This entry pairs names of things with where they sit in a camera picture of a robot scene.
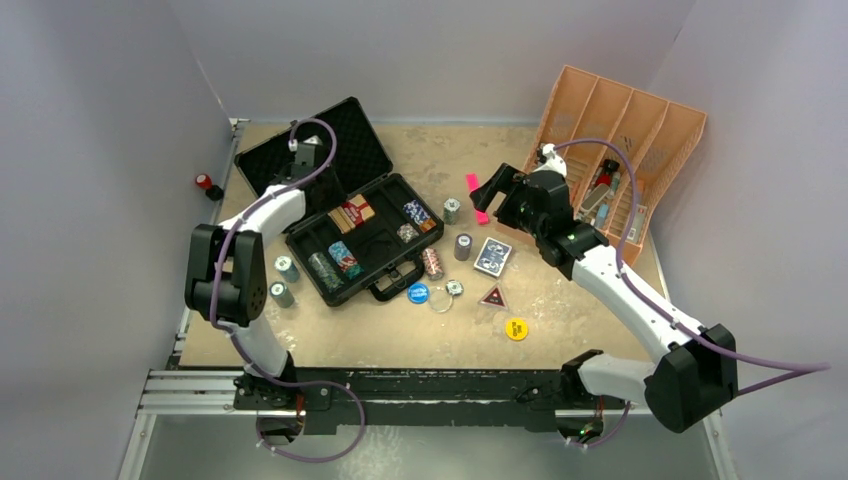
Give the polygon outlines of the small white chip pile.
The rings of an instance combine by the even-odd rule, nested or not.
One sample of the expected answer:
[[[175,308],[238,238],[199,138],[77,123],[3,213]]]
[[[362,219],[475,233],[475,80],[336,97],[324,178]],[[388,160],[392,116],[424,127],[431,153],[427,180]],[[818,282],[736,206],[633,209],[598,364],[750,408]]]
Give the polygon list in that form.
[[[457,280],[449,280],[445,284],[445,289],[452,297],[457,297],[464,293],[463,284]]]

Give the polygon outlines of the yellow round button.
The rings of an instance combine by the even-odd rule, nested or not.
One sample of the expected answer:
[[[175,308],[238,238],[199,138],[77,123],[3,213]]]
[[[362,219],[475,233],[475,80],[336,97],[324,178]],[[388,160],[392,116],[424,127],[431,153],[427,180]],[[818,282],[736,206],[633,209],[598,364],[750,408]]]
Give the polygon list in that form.
[[[523,341],[529,334],[529,326],[522,318],[511,318],[506,321],[504,332],[512,341]]]

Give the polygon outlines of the orange chip stack in case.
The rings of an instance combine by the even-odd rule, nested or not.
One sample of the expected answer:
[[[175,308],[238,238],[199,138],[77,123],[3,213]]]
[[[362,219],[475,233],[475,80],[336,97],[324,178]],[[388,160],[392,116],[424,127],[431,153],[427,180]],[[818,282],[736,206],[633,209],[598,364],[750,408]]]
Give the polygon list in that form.
[[[422,233],[426,233],[426,232],[432,230],[433,228],[435,228],[436,226],[437,226],[437,223],[435,222],[435,220],[432,219],[432,218],[429,218],[429,219],[424,220],[423,222],[421,222],[419,224],[419,229],[421,230]]]

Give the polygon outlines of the green white chip stack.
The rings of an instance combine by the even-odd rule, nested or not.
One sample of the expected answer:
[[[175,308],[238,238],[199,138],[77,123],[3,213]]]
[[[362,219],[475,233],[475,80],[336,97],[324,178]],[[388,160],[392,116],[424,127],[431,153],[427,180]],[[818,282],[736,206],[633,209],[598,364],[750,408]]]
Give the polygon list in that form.
[[[446,225],[455,225],[459,219],[461,202],[457,198],[447,198],[443,204],[443,221]]]

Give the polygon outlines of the red emergency stop button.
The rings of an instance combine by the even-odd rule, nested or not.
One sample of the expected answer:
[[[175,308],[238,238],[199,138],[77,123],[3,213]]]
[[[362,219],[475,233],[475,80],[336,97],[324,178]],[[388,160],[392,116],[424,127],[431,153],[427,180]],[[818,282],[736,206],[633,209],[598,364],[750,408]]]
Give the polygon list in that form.
[[[221,201],[224,197],[224,190],[207,174],[199,174],[195,177],[195,185],[199,187],[204,195],[211,201]]]

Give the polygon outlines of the purple chip stack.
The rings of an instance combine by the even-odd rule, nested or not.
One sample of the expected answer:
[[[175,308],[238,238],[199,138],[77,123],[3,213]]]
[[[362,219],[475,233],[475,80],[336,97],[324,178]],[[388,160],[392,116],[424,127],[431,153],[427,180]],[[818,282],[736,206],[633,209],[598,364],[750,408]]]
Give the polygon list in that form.
[[[454,258],[458,261],[467,261],[471,255],[473,238],[467,233],[459,234],[454,243]]]

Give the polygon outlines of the light blue red chip stack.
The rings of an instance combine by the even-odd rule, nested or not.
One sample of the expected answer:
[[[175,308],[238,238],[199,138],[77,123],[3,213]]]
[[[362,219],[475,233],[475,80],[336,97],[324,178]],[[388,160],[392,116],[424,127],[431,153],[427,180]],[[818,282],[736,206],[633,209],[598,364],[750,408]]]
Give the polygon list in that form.
[[[332,243],[328,253],[346,278],[355,279],[364,273],[364,268],[343,241]]]

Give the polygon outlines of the blue round dealer button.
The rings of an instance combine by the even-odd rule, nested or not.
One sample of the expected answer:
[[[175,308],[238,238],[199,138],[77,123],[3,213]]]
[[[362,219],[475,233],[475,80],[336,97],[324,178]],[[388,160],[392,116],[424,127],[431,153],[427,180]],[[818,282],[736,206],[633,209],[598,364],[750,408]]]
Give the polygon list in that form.
[[[427,285],[416,282],[408,287],[406,290],[407,299],[416,305],[426,303],[430,298],[430,289]]]

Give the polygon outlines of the red Texas Hold'em card box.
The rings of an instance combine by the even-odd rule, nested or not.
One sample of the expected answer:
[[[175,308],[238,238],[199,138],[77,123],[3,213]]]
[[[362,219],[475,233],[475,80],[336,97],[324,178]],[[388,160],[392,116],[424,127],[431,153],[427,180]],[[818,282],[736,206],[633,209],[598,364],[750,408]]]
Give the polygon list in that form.
[[[327,214],[342,234],[363,226],[376,216],[374,208],[362,194],[355,195]]]

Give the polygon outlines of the peach plastic desk organizer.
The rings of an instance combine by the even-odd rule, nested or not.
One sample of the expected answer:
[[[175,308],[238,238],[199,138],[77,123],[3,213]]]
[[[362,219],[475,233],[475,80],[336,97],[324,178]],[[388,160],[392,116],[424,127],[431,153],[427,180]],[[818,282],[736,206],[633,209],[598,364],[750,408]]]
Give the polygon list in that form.
[[[542,144],[586,139],[561,150],[575,214],[591,220],[624,261],[641,255],[650,220],[704,133],[706,113],[576,67],[562,69],[536,132]],[[589,191],[604,159],[620,163],[610,185]]]

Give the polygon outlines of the red black item in organizer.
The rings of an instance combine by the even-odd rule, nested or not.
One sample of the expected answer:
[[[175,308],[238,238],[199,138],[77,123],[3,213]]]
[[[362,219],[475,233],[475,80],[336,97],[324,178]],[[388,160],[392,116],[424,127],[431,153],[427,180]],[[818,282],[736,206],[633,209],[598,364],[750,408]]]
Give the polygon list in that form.
[[[610,185],[612,177],[618,171],[619,167],[620,163],[618,161],[610,158],[604,159],[589,183],[589,191],[594,190],[600,185]]]

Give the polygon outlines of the blue white chip stack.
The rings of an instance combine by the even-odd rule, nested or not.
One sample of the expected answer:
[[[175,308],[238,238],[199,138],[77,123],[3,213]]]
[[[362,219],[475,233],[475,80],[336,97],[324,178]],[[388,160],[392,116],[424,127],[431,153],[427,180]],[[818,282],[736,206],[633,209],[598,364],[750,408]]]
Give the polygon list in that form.
[[[431,219],[427,210],[417,200],[411,200],[405,203],[403,205],[403,210],[416,225],[423,225]]]

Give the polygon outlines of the pink highlighter marker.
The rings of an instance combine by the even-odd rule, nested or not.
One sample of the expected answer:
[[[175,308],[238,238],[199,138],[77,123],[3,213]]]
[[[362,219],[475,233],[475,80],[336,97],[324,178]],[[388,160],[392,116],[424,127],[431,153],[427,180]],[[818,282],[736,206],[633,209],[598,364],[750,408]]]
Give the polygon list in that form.
[[[488,225],[490,223],[489,215],[485,211],[480,210],[473,199],[473,193],[480,187],[478,176],[475,173],[468,173],[465,176],[465,180],[477,224],[481,226]]]

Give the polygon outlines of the grey chip stack in case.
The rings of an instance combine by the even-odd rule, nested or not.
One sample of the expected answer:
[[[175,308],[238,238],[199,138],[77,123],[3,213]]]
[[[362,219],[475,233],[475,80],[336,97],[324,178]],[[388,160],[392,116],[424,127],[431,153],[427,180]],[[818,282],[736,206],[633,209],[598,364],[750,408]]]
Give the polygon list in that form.
[[[410,243],[419,237],[419,232],[410,223],[404,223],[398,227],[397,235],[403,243]]]

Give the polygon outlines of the red triangular button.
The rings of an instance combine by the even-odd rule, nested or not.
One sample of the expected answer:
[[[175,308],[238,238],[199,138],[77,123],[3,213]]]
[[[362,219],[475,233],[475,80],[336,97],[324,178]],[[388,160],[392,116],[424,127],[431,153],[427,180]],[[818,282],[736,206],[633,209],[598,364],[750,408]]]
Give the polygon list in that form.
[[[500,310],[509,310],[509,304],[504,296],[503,286],[495,283],[478,301],[480,305]]]

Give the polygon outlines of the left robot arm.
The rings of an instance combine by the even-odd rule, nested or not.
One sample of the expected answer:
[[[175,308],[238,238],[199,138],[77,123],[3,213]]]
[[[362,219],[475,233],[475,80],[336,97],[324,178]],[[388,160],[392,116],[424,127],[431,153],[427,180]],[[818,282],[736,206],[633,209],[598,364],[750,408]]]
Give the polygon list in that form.
[[[262,378],[259,395],[272,408],[297,399],[298,382],[291,355],[264,317],[268,297],[266,243],[305,217],[306,187],[335,160],[338,147],[329,132],[329,152],[309,173],[272,184],[248,207],[217,225],[193,230],[186,271],[185,303],[225,333],[244,362],[247,374]]]

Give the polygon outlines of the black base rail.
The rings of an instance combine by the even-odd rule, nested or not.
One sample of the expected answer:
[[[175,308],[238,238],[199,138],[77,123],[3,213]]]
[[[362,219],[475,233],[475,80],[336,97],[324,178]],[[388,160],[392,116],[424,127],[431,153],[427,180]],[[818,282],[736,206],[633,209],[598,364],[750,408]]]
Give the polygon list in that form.
[[[558,369],[480,370],[301,367],[311,381],[287,393],[239,370],[153,371],[140,400],[149,414],[239,415],[332,435],[341,426],[520,427],[601,432],[624,401],[569,397]]]

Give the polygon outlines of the green chip stack in case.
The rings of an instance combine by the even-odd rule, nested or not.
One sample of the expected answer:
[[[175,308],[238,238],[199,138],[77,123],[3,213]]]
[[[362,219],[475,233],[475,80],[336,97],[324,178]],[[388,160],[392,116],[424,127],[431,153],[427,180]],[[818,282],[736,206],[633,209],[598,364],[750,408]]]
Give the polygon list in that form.
[[[328,257],[322,252],[311,254],[308,263],[328,292],[336,292],[344,286],[343,280],[330,264]]]

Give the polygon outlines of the red white chip stack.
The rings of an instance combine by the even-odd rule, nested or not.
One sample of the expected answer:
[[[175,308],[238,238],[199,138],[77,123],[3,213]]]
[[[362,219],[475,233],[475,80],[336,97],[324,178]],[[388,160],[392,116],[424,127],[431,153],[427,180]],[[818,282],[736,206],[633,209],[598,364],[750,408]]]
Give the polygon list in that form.
[[[436,249],[433,247],[425,248],[421,257],[428,279],[431,281],[441,280],[444,277],[444,269]]]

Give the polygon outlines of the blue playing card deck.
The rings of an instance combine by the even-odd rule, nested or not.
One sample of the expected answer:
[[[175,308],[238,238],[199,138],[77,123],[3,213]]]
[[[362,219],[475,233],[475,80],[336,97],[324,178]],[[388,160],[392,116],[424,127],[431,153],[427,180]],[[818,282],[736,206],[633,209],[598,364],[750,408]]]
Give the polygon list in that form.
[[[499,278],[508,262],[513,247],[507,243],[487,237],[473,263],[473,268],[493,278]]]

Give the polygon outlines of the black poker set case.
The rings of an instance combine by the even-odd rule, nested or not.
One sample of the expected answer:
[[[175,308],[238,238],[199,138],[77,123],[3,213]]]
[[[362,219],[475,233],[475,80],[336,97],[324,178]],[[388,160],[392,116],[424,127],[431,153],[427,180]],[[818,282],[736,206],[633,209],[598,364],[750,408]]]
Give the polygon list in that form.
[[[365,289],[376,300],[386,302],[424,277],[421,253],[442,238],[444,223],[409,182],[394,172],[394,164],[357,98],[348,97],[316,117],[318,124],[286,130],[237,154],[235,165],[253,193],[260,195],[273,183],[291,180],[296,169],[295,154],[288,147],[291,137],[299,142],[316,137],[323,148],[329,148],[329,132],[334,131],[338,140],[335,160],[306,187],[305,217],[286,229],[285,243],[328,306],[340,306]],[[366,198],[376,216],[342,234],[327,214],[358,194]],[[435,228],[421,232],[403,210],[411,200],[423,205],[437,223]],[[419,232],[410,243],[403,243],[397,235],[404,223]],[[352,251],[364,268],[362,275],[345,277],[328,253],[328,247],[336,241],[343,241]],[[328,292],[309,265],[308,258],[315,252],[325,254],[343,280],[344,286],[338,291]]]

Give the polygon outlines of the clear round disc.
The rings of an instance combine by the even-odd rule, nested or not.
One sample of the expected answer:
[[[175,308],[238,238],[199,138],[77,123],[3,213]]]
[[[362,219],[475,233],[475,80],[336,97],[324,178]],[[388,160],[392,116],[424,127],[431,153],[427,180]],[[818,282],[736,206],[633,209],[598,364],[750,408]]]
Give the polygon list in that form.
[[[443,288],[432,289],[427,300],[428,307],[438,314],[448,312],[452,308],[453,303],[454,297]]]

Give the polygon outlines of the teal chip stack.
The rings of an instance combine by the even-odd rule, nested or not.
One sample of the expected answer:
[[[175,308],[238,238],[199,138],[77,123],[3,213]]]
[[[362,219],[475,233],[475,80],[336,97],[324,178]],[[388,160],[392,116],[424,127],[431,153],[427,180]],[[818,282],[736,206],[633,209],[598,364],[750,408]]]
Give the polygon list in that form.
[[[278,256],[274,261],[274,268],[286,283],[296,283],[300,279],[300,272],[289,256]]]
[[[284,282],[273,282],[269,286],[269,296],[274,303],[283,309],[291,308],[295,303],[295,298]]]

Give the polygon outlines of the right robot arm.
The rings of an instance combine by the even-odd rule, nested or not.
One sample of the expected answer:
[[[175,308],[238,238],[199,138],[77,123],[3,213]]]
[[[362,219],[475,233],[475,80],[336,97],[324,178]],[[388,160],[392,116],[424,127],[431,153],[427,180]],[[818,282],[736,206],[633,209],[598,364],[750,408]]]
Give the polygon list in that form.
[[[634,402],[682,433],[738,395],[733,334],[704,327],[618,265],[608,239],[575,219],[560,173],[502,164],[470,198],[485,211],[498,193],[505,196],[494,212],[498,222],[531,235],[542,259],[606,306],[649,354],[637,362],[590,350],[567,362],[561,392],[569,404],[584,407],[600,396]]]

